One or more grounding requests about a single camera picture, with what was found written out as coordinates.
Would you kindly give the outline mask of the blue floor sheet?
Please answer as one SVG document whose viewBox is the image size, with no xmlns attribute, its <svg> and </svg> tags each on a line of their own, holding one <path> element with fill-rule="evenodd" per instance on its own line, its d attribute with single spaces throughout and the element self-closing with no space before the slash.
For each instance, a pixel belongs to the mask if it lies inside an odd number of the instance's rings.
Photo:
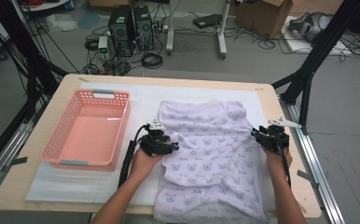
<svg viewBox="0 0 360 224">
<path fill-rule="evenodd" d="M 101 20 L 101 17 L 93 10 L 86 10 L 81 19 L 78 21 L 77 26 L 82 30 L 89 30 Z"/>
</svg>

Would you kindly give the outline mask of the lilac printed towel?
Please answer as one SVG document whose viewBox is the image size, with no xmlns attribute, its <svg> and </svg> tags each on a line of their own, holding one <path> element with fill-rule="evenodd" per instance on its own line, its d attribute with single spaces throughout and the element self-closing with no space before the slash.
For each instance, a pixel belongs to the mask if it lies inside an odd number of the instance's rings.
<svg viewBox="0 0 360 224">
<path fill-rule="evenodd" d="M 180 224 L 267 224 L 260 146 L 240 102 L 164 101 L 159 122 L 179 148 L 162 160 L 154 219 Z"/>
</svg>

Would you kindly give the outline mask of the grey clip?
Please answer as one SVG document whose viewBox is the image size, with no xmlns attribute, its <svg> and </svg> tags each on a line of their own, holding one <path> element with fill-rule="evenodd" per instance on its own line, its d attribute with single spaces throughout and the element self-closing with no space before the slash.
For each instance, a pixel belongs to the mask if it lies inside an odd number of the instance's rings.
<svg viewBox="0 0 360 224">
<path fill-rule="evenodd" d="M 319 183 L 317 183 L 311 175 L 309 175 L 309 174 L 307 174 L 307 173 L 305 173 L 305 172 L 303 172 L 301 170 L 297 171 L 297 175 L 304 178 L 304 179 L 306 179 L 306 180 L 308 180 L 313 189 L 318 189 L 319 188 Z"/>
</svg>

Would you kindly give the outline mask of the person's right hand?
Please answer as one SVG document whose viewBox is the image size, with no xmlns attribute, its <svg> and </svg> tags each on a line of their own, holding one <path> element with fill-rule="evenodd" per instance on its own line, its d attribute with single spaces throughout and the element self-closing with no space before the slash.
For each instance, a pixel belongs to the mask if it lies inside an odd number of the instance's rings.
<svg viewBox="0 0 360 224">
<path fill-rule="evenodd" d="M 263 147 L 262 149 L 266 153 L 266 163 L 271 179 L 281 180 L 286 183 L 287 176 L 282 156 L 265 147 Z"/>
</svg>

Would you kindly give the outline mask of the grey headset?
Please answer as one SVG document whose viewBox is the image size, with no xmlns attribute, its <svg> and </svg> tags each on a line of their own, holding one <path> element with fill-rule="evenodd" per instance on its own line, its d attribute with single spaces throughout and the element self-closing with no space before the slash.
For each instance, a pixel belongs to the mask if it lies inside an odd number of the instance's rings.
<svg viewBox="0 0 360 224">
<path fill-rule="evenodd" d="M 322 12 L 306 12 L 289 22 L 289 30 L 296 31 L 306 41 L 314 42 L 331 22 L 331 17 Z"/>
</svg>

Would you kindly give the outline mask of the small white device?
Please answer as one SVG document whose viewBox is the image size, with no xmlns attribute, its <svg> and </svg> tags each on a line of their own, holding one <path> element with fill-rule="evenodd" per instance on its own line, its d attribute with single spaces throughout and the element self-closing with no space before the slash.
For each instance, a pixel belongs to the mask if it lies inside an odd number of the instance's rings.
<svg viewBox="0 0 360 224">
<path fill-rule="evenodd" d="M 100 36 L 98 42 L 98 50 L 101 53 L 108 52 L 108 37 L 107 36 Z"/>
</svg>

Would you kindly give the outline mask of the black computer tower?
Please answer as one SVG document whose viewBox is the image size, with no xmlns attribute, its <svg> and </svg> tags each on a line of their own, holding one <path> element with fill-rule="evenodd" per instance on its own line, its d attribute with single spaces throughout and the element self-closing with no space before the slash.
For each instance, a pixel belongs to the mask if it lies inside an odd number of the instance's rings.
<svg viewBox="0 0 360 224">
<path fill-rule="evenodd" d="M 129 5 L 115 5 L 108 28 L 117 56 L 131 56 L 132 41 L 135 38 L 132 8 Z"/>
<path fill-rule="evenodd" d="M 133 8 L 135 29 L 142 50 L 154 48 L 152 20 L 147 6 L 136 6 Z"/>
</svg>

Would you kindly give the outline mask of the white floor board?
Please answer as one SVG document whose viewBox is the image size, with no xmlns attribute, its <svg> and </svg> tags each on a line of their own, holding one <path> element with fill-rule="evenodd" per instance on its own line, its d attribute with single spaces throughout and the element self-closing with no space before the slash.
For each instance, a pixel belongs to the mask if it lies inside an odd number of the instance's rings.
<svg viewBox="0 0 360 224">
<path fill-rule="evenodd" d="M 312 50 L 312 44 L 305 40 L 297 31 L 289 30 L 289 22 L 295 17 L 288 16 L 285 20 L 284 26 L 281 30 L 282 39 L 291 52 L 309 54 Z M 349 49 L 341 42 L 338 41 L 334 48 L 330 51 L 330 55 L 340 56 L 344 54 L 348 56 L 351 54 Z"/>
</svg>

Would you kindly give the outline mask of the open cardboard box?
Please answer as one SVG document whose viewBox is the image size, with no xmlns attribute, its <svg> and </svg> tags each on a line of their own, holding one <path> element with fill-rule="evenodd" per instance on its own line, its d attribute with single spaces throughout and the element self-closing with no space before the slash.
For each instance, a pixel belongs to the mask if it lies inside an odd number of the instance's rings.
<svg viewBox="0 0 360 224">
<path fill-rule="evenodd" d="M 238 5 L 236 24 L 266 38 L 278 35 L 293 0 L 243 0 Z"/>
</svg>

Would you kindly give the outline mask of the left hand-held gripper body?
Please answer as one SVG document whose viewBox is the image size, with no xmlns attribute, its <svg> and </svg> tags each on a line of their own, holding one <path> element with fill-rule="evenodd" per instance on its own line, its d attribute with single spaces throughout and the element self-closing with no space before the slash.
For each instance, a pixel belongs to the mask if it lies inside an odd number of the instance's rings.
<svg viewBox="0 0 360 224">
<path fill-rule="evenodd" d="M 140 147 L 148 155 L 168 155 L 171 153 L 171 147 L 167 145 L 170 136 L 166 135 L 166 127 L 156 119 L 151 124 L 145 126 L 147 134 L 140 139 Z"/>
</svg>

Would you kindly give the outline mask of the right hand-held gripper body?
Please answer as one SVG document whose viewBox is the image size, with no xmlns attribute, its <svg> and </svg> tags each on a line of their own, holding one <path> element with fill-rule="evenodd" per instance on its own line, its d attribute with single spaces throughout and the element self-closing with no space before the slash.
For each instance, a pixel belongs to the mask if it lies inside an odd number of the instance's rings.
<svg viewBox="0 0 360 224">
<path fill-rule="evenodd" d="M 261 146 L 280 153 L 289 147 L 289 135 L 284 131 L 285 127 L 300 128 L 301 125 L 284 118 L 270 120 L 267 128 L 260 126 L 256 130 L 256 141 Z"/>
</svg>

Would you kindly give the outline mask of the black flat device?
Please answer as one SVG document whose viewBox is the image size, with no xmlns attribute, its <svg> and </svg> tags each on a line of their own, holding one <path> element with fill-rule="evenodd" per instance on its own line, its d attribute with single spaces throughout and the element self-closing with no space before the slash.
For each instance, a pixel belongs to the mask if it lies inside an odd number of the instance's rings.
<svg viewBox="0 0 360 224">
<path fill-rule="evenodd" d="M 193 24 L 196 25 L 200 29 L 204 29 L 207 27 L 215 26 L 220 23 L 222 20 L 222 16 L 219 14 L 212 14 L 204 17 L 200 17 L 193 20 Z"/>
</svg>

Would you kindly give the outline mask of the black metal frame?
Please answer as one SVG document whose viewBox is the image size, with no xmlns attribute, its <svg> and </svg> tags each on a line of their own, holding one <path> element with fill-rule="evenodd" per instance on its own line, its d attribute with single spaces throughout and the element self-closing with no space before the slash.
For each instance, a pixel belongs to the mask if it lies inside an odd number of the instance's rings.
<svg viewBox="0 0 360 224">
<path fill-rule="evenodd" d="M 0 43 L 14 62 L 19 75 L 27 80 L 25 93 L 27 101 L 22 108 L 25 118 L 31 119 L 36 113 L 36 103 L 42 96 L 51 98 L 60 81 L 55 77 L 65 77 L 68 72 L 50 62 L 33 41 L 21 21 L 11 0 L 0 0 L 0 23 L 14 43 L 18 53 L 4 40 L 0 33 Z"/>
<path fill-rule="evenodd" d="M 288 84 L 285 92 L 280 94 L 280 99 L 288 105 L 294 105 L 302 94 L 298 123 L 304 134 L 308 134 L 307 118 L 313 77 L 359 12 L 360 0 L 343 0 L 332 21 L 327 25 L 300 68 L 272 84 L 274 89 Z"/>
</svg>

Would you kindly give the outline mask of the aluminium rail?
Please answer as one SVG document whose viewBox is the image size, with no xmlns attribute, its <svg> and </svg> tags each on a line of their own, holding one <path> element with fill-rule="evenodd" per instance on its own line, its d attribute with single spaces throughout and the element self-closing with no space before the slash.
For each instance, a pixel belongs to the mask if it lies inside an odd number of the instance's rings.
<svg viewBox="0 0 360 224">
<path fill-rule="evenodd" d="M 330 224 L 345 224 L 309 134 L 303 132 L 303 126 L 291 127 L 290 130 L 294 135 L 301 160 L 306 168 L 306 177 L 317 197 L 320 210 Z"/>
<path fill-rule="evenodd" d="M 9 170 L 13 159 L 17 159 L 23 146 L 41 118 L 48 104 L 38 103 L 35 112 L 28 118 L 26 105 L 17 113 L 0 136 L 0 182 Z"/>
</svg>

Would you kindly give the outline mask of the pink plastic basket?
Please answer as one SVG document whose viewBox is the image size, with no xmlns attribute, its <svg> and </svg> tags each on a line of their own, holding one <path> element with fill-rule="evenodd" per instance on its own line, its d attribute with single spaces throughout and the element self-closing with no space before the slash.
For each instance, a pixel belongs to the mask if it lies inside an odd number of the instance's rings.
<svg viewBox="0 0 360 224">
<path fill-rule="evenodd" d="M 74 91 L 40 160 L 56 168 L 115 171 L 130 112 L 127 91 Z"/>
</svg>

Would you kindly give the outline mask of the wooden table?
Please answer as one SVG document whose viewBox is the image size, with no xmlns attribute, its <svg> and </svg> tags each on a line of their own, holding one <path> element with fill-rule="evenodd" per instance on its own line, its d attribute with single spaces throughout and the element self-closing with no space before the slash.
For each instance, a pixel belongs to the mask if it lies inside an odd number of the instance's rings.
<svg viewBox="0 0 360 224">
<path fill-rule="evenodd" d="M 154 119 L 164 100 L 186 103 L 239 101 L 253 126 L 283 116 L 269 84 L 153 77 L 68 75 L 56 90 L 42 117 L 22 148 L 26 163 L 13 166 L 0 186 L 0 210 L 96 212 L 114 193 L 119 172 L 55 168 L 40 160 L 74 91 L 81 88 L 122 90 L 131 94 L 131 113 L 123 140 L 129 142 L 137 128 Z"/>
</svg>

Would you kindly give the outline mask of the white round table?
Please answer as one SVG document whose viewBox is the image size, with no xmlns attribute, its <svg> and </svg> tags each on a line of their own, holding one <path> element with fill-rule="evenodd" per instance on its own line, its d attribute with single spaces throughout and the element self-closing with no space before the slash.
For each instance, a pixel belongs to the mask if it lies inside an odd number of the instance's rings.
<svg viewBox="0 0 360 224">
<path fill-rule="evenodd" d="M 20 1 L 20 8 L 23 12 L 42 11 L 55 7 L 64 7 L 66 10 L 73 10 L 75 8 L 72 0 L 31 0 L 29 5 Z"/>
</svg>

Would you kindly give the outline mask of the white grid mat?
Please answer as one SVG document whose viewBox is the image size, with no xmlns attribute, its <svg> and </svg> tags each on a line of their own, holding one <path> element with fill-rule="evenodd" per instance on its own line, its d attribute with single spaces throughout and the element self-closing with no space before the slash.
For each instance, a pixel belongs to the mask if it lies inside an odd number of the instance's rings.
<svg viewBox="0 0 360 224">
<path fill-rule="evenodd" d="M 118 187 L 129 141 L 157 120 L 166 100 L 237 101 L 254 127 L 264 125 L 256 91 L 85 82 L 73 92 L 40 154 L 28 202 L 105 203 Z"/>
</svg>

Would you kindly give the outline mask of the white metal stand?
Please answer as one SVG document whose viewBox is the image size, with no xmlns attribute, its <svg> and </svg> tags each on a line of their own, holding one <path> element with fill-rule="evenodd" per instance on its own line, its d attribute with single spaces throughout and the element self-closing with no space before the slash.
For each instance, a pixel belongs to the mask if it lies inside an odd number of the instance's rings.
<svg viewBox="0 0 360 224">
<path fill-rule="evenodd" d="M 173 42 L 174 42 L 174 33 L 175 33 L 175 28 L 173 24 L 173 14 L 178 9 L 182 1 L 183 0 L 169 0 L 169 15 L 167 16 L 168 31 L 167 31 L 167 39 L 166 39 L 166 52 L 168 53 L 169 56 L 171 56 L 173 53 Z M 226 29 L 226 23 L 230 8 L 230 0 L 222 0 L 222 1 L 224 5 L 221 13 L 221 21 L 217 24 L 215 35 L 218 41 L 219 56 L 222 59 L 225 59 L 228 54 L 226 40 L 225 40 L 225 29 Z"/>
</svg>

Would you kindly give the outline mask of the person's left hand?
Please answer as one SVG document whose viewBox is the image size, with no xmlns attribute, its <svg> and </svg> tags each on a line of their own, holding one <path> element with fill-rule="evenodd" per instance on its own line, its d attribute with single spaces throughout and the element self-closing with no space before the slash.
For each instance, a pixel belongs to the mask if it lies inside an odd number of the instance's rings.
<svg viewBox="0 0 360 224">
<path fill-rule="evenodd" d="M 138 149 L 132 157 L 129 179 L 142 183 L 152 172 L 155 164 L 162 159 L 163 155 L 148 156 L 142 149 Z"/>
</svg>

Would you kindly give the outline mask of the clear plastic bag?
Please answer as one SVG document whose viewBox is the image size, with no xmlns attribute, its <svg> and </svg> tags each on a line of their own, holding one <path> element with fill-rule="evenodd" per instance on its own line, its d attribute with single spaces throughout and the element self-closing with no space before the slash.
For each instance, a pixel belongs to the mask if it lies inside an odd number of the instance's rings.
<svg viewBox="0 0 360 224">
<path fill-rule="evenodd" d="M 77 24 L 73 18 L 66 14 L 53 14 L 47 16 L 46 22 L 51 33 L 70 32 L 77 28 Z"/>
</svg>

